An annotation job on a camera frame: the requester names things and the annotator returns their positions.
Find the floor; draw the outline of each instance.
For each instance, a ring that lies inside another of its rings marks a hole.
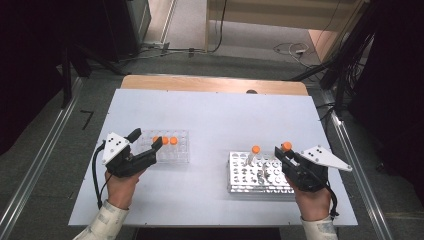
[[[156,1],[165,6],[163,7],[165,13],[169,12],[172,6],[171,1]],[[205,34],[199,29],[204,29],[204,27],[200,28],[200,25],[204,26],[203,20],[201,20],[204,2],[203,0],[196,1],[197,4],[193,4],[188,0],[176,1],[175,10],[170,15],[169,28],[165,34],[163,34],[162,28],[161,31],[156,31],[158,34],[148,34],[146,40],[149,40],[149,43],[159,44],[169,42],[172,48],[203,48]],[[154,1],[151,0],[152,9],[155,8],[153,3]],[[190,11],[193,19],[183,18],[184,11]],[[161,19],[161,22],[165,24],[165,18]],[[215,32],[215,23],[211,24],[213,25],[211,31]],[[187,53],[181,53],[159,58],[154,57],[158,54],[157,52],[149,51],[140,54],[140,59],[124,62],[121,66],[134,74],[179,74],[281,80],[304,72],[307,67],[303,64],[308,66],[319,64],[318,58],[313,53],[311,40],[303,30],[287,28],[266,30],[260,26],[233,24],[225,24],[223,29],[221,48],[214,55],[199,54],[189,58]],[[240,30],[241,32],[240,35],[228,34],[230,30]],[[260,32],[257,39],[244,37],[246,35],[254,36],[255,31]],[[288,42],[307,44],[310,47],[308,50],[310,54],[304,54],[298,58],[301,61],[299,62],[288,54],[287,46],[280,45],[277,47],[279,50],[275,50],[275,46]],[[116,88],[119,88],[122,81],[121,76],[116,76],[108,70],[97,66],[94,69],[95,71],[89,79],[82,79],[83,87],[79,99],[58,137],[55,147],[50,152],[48,161],[43,166],[44,170],[36,180],[34,189],[26,201],[9,239],[71,239],[83,229],[68,227],[67,223],[87,169],[87,159],[90,159],[96,144],[113,93]],[[322,91],[317,84],[321,76],[322,74],[317,74],[317,76],[302,81],[307,86],[316,105],[325,103]],[[28,126],[12,149],[0,156],[2,165],[8,166],[0,170],[1,209],[8,206],[10,197],[18,189],[23,177],[34,162],[38,150],[43,145],[43,140],[60,113],[61,98],[60,93],[52,99]],[[85,113],[87,111],[92,111],[94,114],[84,128],[88,118]],[[326,111],[327,109],[318,109],[320,116],[323,116]],[[423,239],[423,207],[415,196],[412,186],[401,177],[376,172],[375,167],[379,160],[374,152],[375,142],[367,131],[349,116],[348,112],[344,114],[350,140],[387,219],[393,239]],[[343,146],[331,122],[328,125],[323,122],[323,127],[327,129],[328,140],[334,154],[340,157],[345,156]],[[350,195],[358,226],[339,228],[339,238],[378,239],[355,179],[349,174],[342,174],[342,178]],[[132,239],[135,230],[130,226],[125,226],[118,239]],[[282,227],[279,230],[281,239],[305,238],[300,226]]]

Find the wooden panel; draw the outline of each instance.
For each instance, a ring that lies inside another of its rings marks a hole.
[[[171,75],[129,75],[124,78],[121,88],[227,93],[255,90],[259,94],[308,96],[306,87],[301,82]]]

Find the table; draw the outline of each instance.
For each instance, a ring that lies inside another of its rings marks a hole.
[[[299,149],[318,143],[329,148],[313,101],[306,96],[302,83],[162,75],[127,76],[121,88],[112,100],[99,143],[110,131],[125,135],[136,127],[185,129],[190,134],[190,163],[150,167],[137,185],[126,225],[273,227],[301,224],[293,201],[246,200],[229,194],[226,162],[232,150],[250,148],[253,143],[273,150],[285,140],[281,138],[291,139]],[[259,94],[243,94],[246,89],[254,89]],[[266,89],[275,94],[268,94]],[[292,95],[279,95],[278,91]],[[273,114],[272,106],[280,104],[286,114],[281,114],[284,111]],[[252,122],[260,127],[245,131]],[[90,169],[91,165],[69,225],[87,225],[97,213]],[[104,183],[104,170],[98,161],[100,185]],[[339,198],[341,217],[335,220],[335,225],[357,225],[338,171],[330,170],[329,177]]]
[[[209,21],[221,20],[224,2],[225,0],[207,1],[206,50]],[[326,61],[338,48],[344,35],[355,26],[367,7],[367,2],[369,1],[230,0],[227,2],[224,21],[309,29],[318,57],[321,61]]]

